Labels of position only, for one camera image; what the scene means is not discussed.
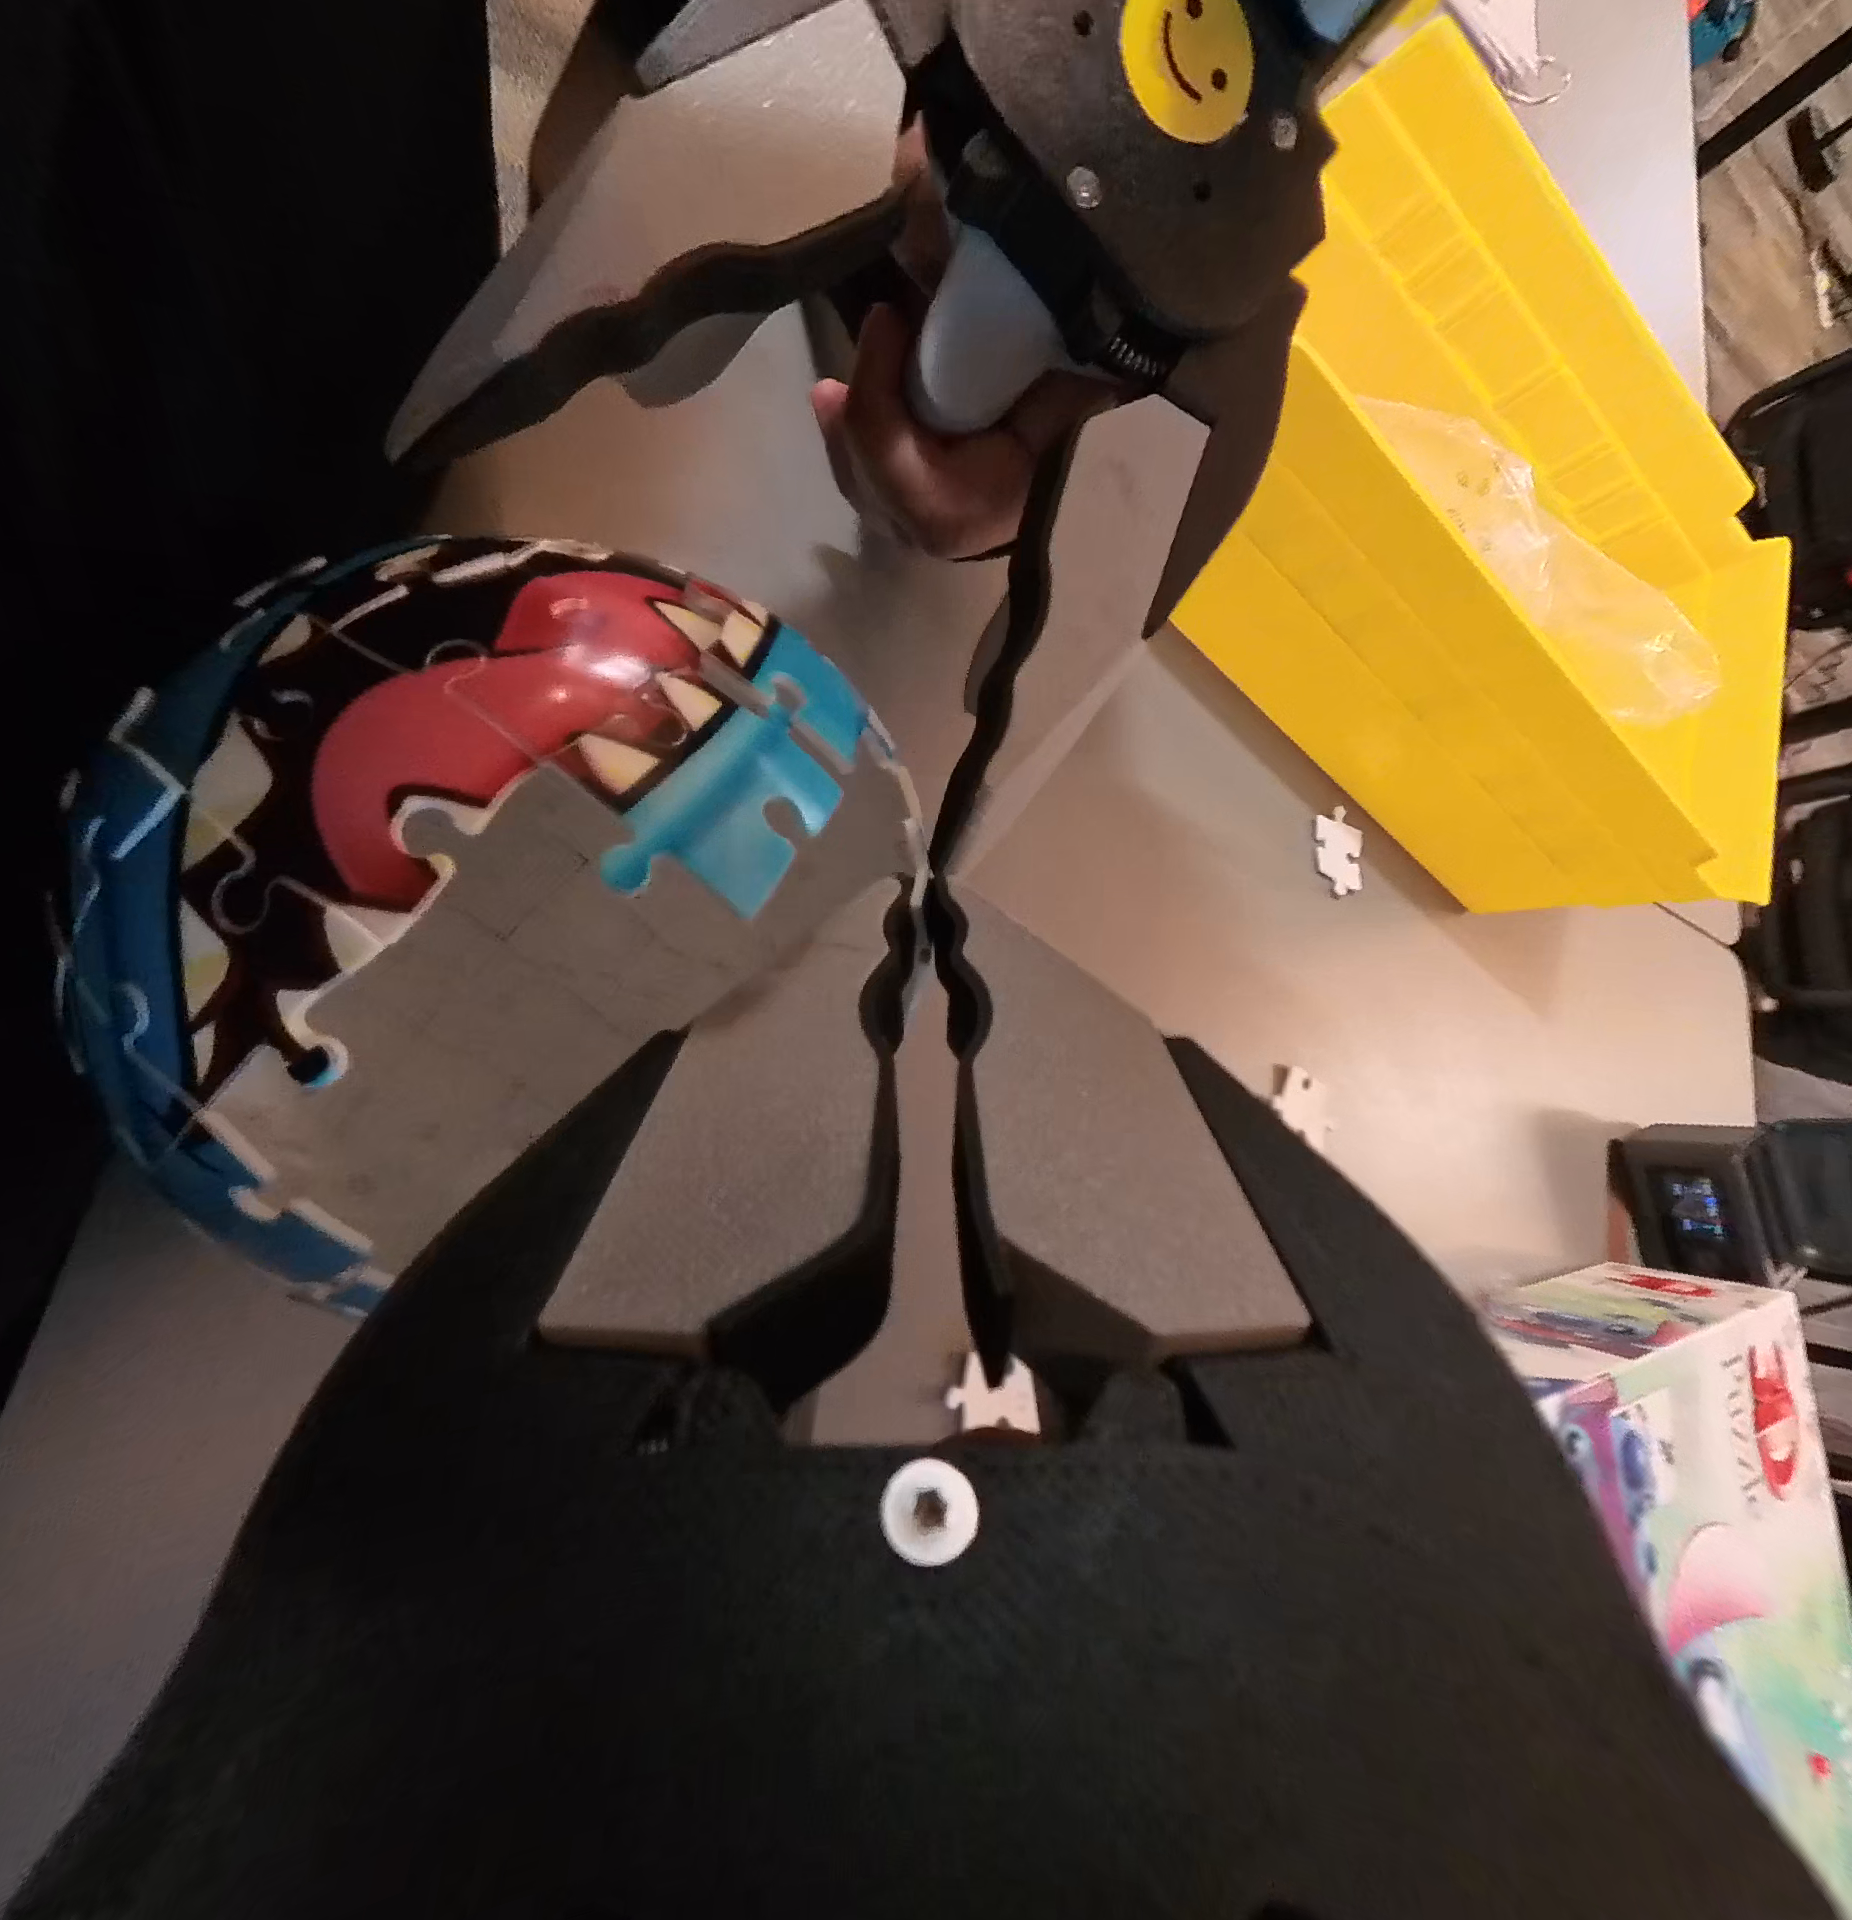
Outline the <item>yellow plastic bin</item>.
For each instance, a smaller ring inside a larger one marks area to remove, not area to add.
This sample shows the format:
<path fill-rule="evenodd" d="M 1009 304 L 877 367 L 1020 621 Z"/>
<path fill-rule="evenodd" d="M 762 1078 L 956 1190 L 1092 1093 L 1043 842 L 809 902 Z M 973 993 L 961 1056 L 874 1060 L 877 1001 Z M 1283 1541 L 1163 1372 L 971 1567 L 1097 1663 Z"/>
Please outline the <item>yellow plastic bin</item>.
<path fill-rule="evenodd" d="M 1326 109 L 1326 240 L 1269 462 L 1175 623 L 1467 912 L 1768 898 L 1788 548 L 1458 25 Z M 1666 591 L 1724 669 L 1607 717 L 1368 415 L 1527 457 L 1543 500 Z"/>

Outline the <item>black mesh office chair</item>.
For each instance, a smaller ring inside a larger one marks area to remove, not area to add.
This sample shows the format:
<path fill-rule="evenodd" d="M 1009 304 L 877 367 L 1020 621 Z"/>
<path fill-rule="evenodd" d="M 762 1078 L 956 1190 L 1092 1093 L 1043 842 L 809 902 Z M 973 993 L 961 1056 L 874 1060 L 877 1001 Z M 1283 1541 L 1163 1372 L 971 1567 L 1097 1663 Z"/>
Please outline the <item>black mesh office chair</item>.
<path fill-rule="evenodd" d="M 1750 396 L 1726 446 L 1753 483 L 1746 532 L 1788 543 L 1788 623 L 1852 635 L 1852 348 Z"/>
<path fill-rule="evenodd" d="M 1852 1085 L 1852 786 L 1827 791 L 1779 834 L 1773 894 L 1746 959 L 1755 1053 Z"/>

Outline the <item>clear plastic bag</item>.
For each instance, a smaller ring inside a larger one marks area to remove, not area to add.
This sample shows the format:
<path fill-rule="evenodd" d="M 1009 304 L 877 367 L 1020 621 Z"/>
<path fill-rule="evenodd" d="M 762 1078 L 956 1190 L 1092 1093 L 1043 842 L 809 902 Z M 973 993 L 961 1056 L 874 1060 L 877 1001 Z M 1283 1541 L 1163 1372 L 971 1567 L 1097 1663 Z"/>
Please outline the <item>clear plastic bag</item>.
<path fill-rule="evenodd" d="M 1724 688 L 1712 644 L 1675 602 L 1579 538 L 1521 455 L 1478 423 L 1360 397 L 1374 430 L 1561 666 L 1612 722 L 1666 727 Z"/>

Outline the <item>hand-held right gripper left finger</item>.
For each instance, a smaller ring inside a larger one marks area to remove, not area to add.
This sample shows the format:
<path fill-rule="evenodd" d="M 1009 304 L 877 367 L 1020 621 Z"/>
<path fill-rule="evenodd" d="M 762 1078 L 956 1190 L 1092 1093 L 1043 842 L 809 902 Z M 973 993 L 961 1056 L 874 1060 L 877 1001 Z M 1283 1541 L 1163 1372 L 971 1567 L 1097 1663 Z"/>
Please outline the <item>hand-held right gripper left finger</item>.
<path fill-rule="evenodd" d="M 540 1312 L 561 1348 L 710 1363 L 788 1411 L 890 1307 L 913 885 L 882 880 L 686 1030 Z"/>

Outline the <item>blue monster puzzle ball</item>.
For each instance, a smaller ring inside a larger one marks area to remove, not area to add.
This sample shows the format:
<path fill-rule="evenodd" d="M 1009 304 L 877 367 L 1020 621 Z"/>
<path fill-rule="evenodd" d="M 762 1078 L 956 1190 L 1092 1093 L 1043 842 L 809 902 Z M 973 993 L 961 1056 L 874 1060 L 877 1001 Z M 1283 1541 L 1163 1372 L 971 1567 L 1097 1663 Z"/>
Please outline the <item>blue monster puzzle ball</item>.
<path fill-rule="evenodd" d="M 60 787 L 55 1012 L 120 1161 L 331 1314 L 661 1031 L 923 856 L 848 671 L 580 540 L 313 558 Z"/>

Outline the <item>black device with screen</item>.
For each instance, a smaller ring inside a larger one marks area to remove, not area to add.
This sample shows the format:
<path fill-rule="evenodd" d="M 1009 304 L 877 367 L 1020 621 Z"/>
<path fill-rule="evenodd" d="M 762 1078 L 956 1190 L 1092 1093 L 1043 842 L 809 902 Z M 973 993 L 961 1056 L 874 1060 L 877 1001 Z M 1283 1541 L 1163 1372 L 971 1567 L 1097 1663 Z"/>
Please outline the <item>black device with screen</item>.
<path fill-rule="evenodd" d="M 1609 1198 L 1642 1265 L 1764 1289 L 1802 1278 L 1764 1175 L 1760 1134 L 1755 1126 L 1654 1123 L 1607 1139 Z"/>

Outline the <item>person's left hand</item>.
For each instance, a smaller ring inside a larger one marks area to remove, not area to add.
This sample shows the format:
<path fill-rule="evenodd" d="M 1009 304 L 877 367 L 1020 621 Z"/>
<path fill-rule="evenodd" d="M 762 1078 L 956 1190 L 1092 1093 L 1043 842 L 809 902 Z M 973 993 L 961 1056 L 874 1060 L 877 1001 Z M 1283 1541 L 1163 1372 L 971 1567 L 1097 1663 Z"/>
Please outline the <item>person's left hand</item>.
<path fill-rule="evenodd" d="M 1106 401 L 1081 376 L 1049 372 L 1002 423 L 942 436 L 913 417 L 906 372 L 913 332 L 887 301 L 864 313 L 849 372 L 814 382 L 809 406 L 843 499 L 874 532 L 964 563 L 1019 538 L 1042 461 Z"/>

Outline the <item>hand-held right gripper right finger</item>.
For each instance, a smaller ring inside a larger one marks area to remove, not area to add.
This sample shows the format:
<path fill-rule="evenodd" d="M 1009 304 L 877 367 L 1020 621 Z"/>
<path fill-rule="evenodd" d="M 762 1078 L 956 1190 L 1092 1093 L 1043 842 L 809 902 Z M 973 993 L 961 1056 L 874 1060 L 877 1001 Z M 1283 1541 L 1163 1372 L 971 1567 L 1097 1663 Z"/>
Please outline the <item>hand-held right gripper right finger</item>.
<path fill-rule="evenodd" d="M 1168 1039 L 978 895 L 934 888 L 961 1302 L 1054 1388 L 1303 1344 L 1303 1307 Z"/>

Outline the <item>person's black top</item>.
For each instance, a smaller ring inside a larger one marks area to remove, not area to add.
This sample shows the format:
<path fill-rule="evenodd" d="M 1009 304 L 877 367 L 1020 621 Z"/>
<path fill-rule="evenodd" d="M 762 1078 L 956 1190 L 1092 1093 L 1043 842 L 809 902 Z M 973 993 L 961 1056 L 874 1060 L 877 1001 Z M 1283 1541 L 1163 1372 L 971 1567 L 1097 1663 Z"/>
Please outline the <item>person's black top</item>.
<path fill-rule="evenodd" d="M 399 532 L 501 236 L 484 4 L 0 2 L 0 1411 L 106 1154 L 58 792 L 230 598 Z"/>

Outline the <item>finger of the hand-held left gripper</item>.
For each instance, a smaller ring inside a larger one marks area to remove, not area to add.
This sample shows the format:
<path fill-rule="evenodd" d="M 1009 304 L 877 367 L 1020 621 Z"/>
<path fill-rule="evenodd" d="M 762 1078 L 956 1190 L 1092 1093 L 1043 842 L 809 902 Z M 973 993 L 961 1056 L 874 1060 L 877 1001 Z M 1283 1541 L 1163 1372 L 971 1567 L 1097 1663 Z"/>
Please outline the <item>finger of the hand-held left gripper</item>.
<path fill-rule="evenodd" d="M 887 252 L 929 7 L 684 7 L 443 332 L 385 432 L 454 462 L 601 381 L 643 411 L 715 382 L 775 313 Z"/>
<path fill-rule="evenodd" d="M 1087 423 L 1042 469 L 969 666 L 936 874 L 969 870 L 1010 829 L 1129 671 L 1204 444 L 1202 423 Z"/>

